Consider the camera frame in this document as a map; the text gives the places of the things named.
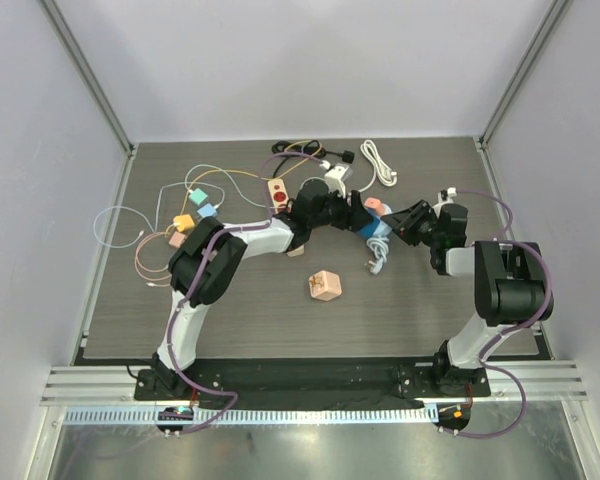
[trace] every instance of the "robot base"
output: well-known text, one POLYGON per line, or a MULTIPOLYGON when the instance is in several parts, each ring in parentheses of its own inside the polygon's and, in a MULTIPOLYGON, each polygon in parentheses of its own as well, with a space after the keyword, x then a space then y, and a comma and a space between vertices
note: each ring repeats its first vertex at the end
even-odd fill
MULTIPOLYGON (((483 369, 453 382, 436 380, 431 357, 198 359, 186 372, 207 388, 236 391, 243 410, 385 410, 421 408, 428 398, 491 395, 483 369)), ((167 389, 151 370, 142 370, 134 398, 139 401, 189 400, 184 382, 167 389)), ((200 407, 218 409, 226 400, 201 394, 200 407)))

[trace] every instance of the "small box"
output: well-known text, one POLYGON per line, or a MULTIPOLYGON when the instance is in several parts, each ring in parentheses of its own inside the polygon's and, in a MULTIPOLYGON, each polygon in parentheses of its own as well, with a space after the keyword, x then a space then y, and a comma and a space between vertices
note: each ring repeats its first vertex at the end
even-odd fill
POLYGON ((289 194, 287 188, 284 186, 284 182, 281 178, 274 178, 267 182, 269 188, 269 195, 271 195, 271 201, 275 212, 284 212, 287 209, 287 203, 289 202, 289 194))
POLYGON ((173 232, 173 235, 171 235, 171 238, 169 239, 169 245, 173 248, 180 248, 186 238, 187 236, 184 233, 173 232))
POLYGON ((204 207, 198 209, 198 215, 202 218, 215 217, 218 214, 213 205, 207 203, 204 207))
POLYGON ((191 215, 178 215, 177 217, 173 217, 173 223, 176 224, 176 229, 180 233, 191 230, 196 226, 191 215))
POLYGON ((337 273, 321 270, 309 278, 309 292, 317 300, 333 300, 342 295, 340 276, 337 273))
POLYGON ((377 198, 369 197, 364 201, 364 206, 370 210, 373 210, 379 217, 387 212, 384 204, 377 198))
POLYGON ((189 200, 196 207, 199 207, 204 202, 206 202, 207 198, 209 198, 209 195, 207 195, 206 193, 204 193, 204 191, 200 190, 199 188, 196 188, 193 192, 191 192, 189 194, 189 200))

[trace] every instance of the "metal bar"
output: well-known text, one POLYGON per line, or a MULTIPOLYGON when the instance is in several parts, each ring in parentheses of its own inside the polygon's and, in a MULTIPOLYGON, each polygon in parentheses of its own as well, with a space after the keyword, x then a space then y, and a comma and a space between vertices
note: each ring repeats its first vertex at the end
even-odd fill
MULTIPOLYGON (((474 138, 473 141, 474 141, 476 150, 477 150, 478 154, 480 155, 480 159, 482 160, 482 165, 484 166, 484 171, 487 174, 487 181, 489 182, 489 187, 491 188, 491 193, 493 195, 495 195, 496 197, 500 198, 501 200, 507 202, 507 196, 504 195, 503 190, 500 188, 500 185, 501 185, 500 175, 498 173, 497 168, 494 166, 493 162, 491 161, 491 155, 489 154, 489 146, 477 137, 474 138)), ((504 208, 502 208, 499 203, 496 203, 496 211, 497 211, 498 217, 500 219, 500 224, 504 227, 507 224, 507 214, 506 214, 504 208)), ((515 221, 514 221, 513 225, 511 226, 511 228, 505 233, 505 237, 507 238, 507 240, 516 240, 516 237, 519 238, 519 235, 516 235, 515 221)), ((544 328, 544 323, 537 322, 534 325, 534 327, 540 330, 541 335, 544 337, 544 343, 547 347, 547 351, 549 352, 549 355, 550 355, 551 359, 553 360, 554 355, 551 350, 551 344, 549 343, 549 337, 547 336, 547 333, 544 328)))
POLYGON ((509 106, 516 97, 520 87, 527 79, 529 72, 531 72, 531 69, 540 57, 544 46, 547 44, 551 34, 555 31, 556 26, 563 18, 567 11, 567 7, 570 4, 571 0, 554 0, 547 10, 547 13, 542 19, 540 27, 536 31, 536 34, 531 40, 531 44, 527 48, 520 65, 518 65, 518 68, 516 69, 516 73, 513 75, 513 78, 509 82, 507 89, 500 98, 500 102, 493 112, 493 115, 491 115, 491 118, 487 123, 487 127, 480 138, 480 143, 488 144, 493 138, 493 134, 498 128, 498 125, 500 125, 500 122, 507 113, 507 110, 509 110, 509 106))
POLYGON ((586 477, 600 480, 600 448, 587 418, 591 407, 588 403, 573 401, 562 402, 562 407, 586 477))
MULTIPOLYGON (((163 408, 153 406, 130 407, 71 407, 67 411, 65 425, 170 425, 173 420, 161 420, 163 408)), ((197 425, 213 416, 213 410, 194 409, 188 425, 197 425)), ((292 412, 266 410, 230 410, 214 422, 216 426, 245 425, 342 425, 431 423, 438 421, 435 405, 425 405, 413 410, 373 411, 320 411, 292 412)))
POLYGON ((100 86, 98 79, 93 73, 93 70, 89 66, 89 62, 84 56, 84 53, 82 52, 82 49, 80 48, 80 45, 78 44, 76 38, 73 36, 73 33, 71 32, 71 29, 69 28, 69 25, 67 24, 67 21, 62 15, 62 12, 58 8, 58 5, 56 4, 55 0, 38 1, 42 6, 42 9, 46 13, 47 17, 49 18, 49 21, 51 22, 51 25, 53 26, 53 29, 55 30, 56 34, 62 41, 62 44, 64 45, 65 50, 67 51, 67 54, 69 55, 69 57, 71 57, 71 60, 78 69, 78 73, 82 77, 85 86, 87 87, 89 92, 91 92, 93 99, 100 108, 100 111, 107 120, 107 123, 113 130, 114 135, 120 142, 120 145, 122 145, 122 148, 127 153, 127 155, 131 155, 133 145, 129 140, 129 137, 127 136, 126 132, 124 131, 124 128, 122 127, 120 120, 118 119, 115 111, 113 110, 113 107, 109 103, 109 100, 107 99, 104 90, 102 90, 102 87, 100 86))
POLYGON ((38 434, 33 458, 25 476, 27 480, 42 480, 49 477, 60 439, 62 422, 67 411, 65 407, 50 407, 45 410, 45 418, 38 434))
MULTIPOLYGON (((484 171, 487 175, 487 181, 489 182, 489 188, 491 189, 491 193, 496 197, 505 200, 502 195, 502 191, 500 190, 500 185, 498 184, 498 180, 496 174, 493 170, 493 166, 491 165, 490 158, 487 155, 480 139, 478 137, 473 139, 473 143, 476 147, 476 151, 478 155, 480 155, 480 159, 482 160, 482 165, 484 167, 484 171)), ((504 208, 499 203, 494 202, 496 207, 496 212, 498 213, 498 218, 500 220, 500 225, 504 228, 507 224, 507 213, 504 208)), ((505 237, 507 240, 515 240, 515 235, 513 233, 513 227, 505 232, 505 237)))
MULTIPOLYGON (((133 162, 136 158, 137 151, 138 148, 133 147, 133 150, 131 151, 131 156, 129 157, 129 160, 125 163, 124 168, 120 173, 120 179, 118 181, 118 188, 116 189, 116 195, 113 201, 113 205, 122 205, 124 193, 127 189, 127 183, 129 182, 129 175, 131 175, 131 167, 133 167, 133 162)), ((118 222, 119 214, 120 209, 114 208, 111 210, 111 214, 107 218, 107 226, 105 227, 103 235, 104 242, 107 244, 111 244, 111 242, 113 241, 113 235, 116 230, 116 224, 118 222)), ((98 292, 100 291, 100 285, 102 284, 102 278, 104 277, 104 269, 107 265, 107 258, 109 258, 109 250, 110 248, 104 246, 103 244, 98 245, 95 268, 91 276, 91 286, 89 287, 89 292, 87 293, 87 298, 82 308, 80 334, 78 335, 78 339, 73 351, 73 356, 71 357, 73 360, 75 360, 76 355, 78 354, 78 349, 80 348, 81 343, 85 340, 83 339, 83 335, 88 335, 89 333, 91 318, 93 317, 93 311, 96 308, 98 292)))
MULTIPOLYGON (((530 400, 586 400, 580 374, 571 361, 493 362, 515 375, 530 400)), ((517 401, 520 393, 511 379, 499 372, 488 371, 492 396, 476 398, 477 402, 517 401)), ((125 367, 59 367, 47 380, 41 405, 155 405, 133 399, 135 380, 125 367)), ((423 398, 425 403, 453 403, 463 399, 423 398)), ((176 405, 182 402, 160 402, 176 405)))

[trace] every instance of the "yellow block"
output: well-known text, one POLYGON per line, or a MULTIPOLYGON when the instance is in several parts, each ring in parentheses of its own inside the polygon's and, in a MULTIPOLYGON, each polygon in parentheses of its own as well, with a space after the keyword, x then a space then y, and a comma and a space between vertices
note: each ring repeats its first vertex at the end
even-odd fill
POLYGON ((173 223, 176 224, 176 229, 180 233, 191 230, 196 225, 193 218, 191 218, 191 215, 178 215, 177 217, 173 217, 173 223))

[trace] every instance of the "white wall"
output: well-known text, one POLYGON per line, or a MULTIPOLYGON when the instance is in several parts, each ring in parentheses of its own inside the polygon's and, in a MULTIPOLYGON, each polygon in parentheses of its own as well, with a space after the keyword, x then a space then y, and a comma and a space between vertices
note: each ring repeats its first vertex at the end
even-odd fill
POLYGON ((576 360, 600 421, 600 0, 573 2, 490 152, 553 272, 551 345, 576 360))
POLYGON ((70 360, 122 164, 37 2, 0 0, 0 480, 22 478, 49 368, 70 360))
POLYGON ((138 141, 481 133, 550 0, 58 0, 138 141))

